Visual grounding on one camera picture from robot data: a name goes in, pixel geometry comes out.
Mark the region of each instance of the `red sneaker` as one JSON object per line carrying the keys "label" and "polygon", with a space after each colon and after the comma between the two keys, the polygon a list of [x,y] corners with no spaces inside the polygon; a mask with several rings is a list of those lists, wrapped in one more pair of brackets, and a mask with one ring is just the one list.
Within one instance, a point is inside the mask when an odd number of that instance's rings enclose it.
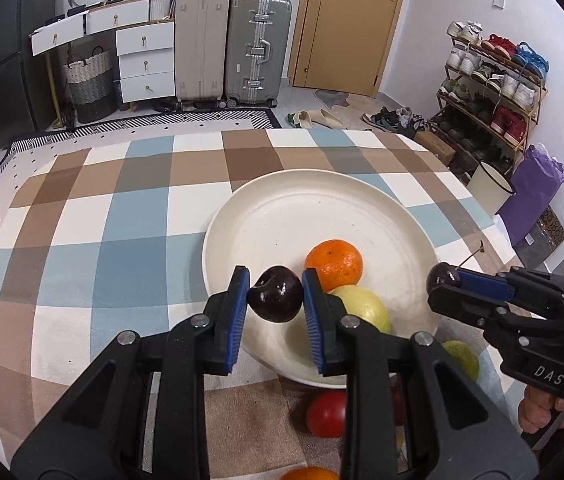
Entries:
{"label": "red sneaker", "polygon": [[509,126],[504,138],[511,144],[520,144],[526,136],[526,119],[520,114],[508,110]]}
{"label": "red sneaker", "polygon": [[510,119],[507,114],[508,108],[498,106],[493,113],[493,121],[490,127],[493,128],[498,134],[504,135],[508,126],[510,126]]}
{"label": "red sneaker", "polygon": [[517,47],[511,40],[507,38],[500,38],[495,34],[491,34],[487,40],[481,42],[481,46],[486,50],[490,50],[505,57],[506,59],[511,59],[515,54],[517,54]]}

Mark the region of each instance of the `green apple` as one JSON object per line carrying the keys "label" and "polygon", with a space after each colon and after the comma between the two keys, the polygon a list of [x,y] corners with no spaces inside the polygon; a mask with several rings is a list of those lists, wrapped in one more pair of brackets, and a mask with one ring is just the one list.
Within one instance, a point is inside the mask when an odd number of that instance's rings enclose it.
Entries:
{"label": "green apple", "polygon": [[374,292],[357,285],[342,285],[329,292],[344,303],[348,314],[361,317],[385,334],[391,332],[391,318]]}
{"label": "green apple", "polygon": [[442,346],[460,364],[468,377],[474,381],[478,380],[479,358],[473,348],[463,341],[447,341],[442,343]]}

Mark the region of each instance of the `suitcase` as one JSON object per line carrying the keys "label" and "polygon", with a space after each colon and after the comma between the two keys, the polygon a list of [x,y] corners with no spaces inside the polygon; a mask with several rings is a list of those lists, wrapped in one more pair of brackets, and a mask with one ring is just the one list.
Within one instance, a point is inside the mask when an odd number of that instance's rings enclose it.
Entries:
{"label": "suitcase", "polygon": [[286,41],[289,0],[231,0],[226,48],[227,106],[238,102],[277,106]]}
{"label": "suitcase", "polygon": [[175,1],[175,96],[222,99],[229,0]]}

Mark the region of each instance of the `human hand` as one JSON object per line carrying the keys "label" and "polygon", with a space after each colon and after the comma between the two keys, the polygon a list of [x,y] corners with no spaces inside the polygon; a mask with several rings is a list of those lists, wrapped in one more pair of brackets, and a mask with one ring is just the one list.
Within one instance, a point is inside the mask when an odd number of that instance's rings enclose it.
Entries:
{"label": "human hand", "polygon": [[532,386],[526,386],[524,399],[518,407],[520,427],[526,433],[536,433],[550,422],[550,410],[555,408],[564,412],[564,399],[542,392]]}

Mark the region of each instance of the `wooden door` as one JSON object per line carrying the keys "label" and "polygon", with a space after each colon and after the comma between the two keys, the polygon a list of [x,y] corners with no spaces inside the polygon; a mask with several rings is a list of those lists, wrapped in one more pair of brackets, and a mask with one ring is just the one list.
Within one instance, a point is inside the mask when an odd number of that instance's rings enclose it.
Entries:
{"label": "wooden door", "polygon": [[308,0],[293,85],[371,95],[398,0]]}

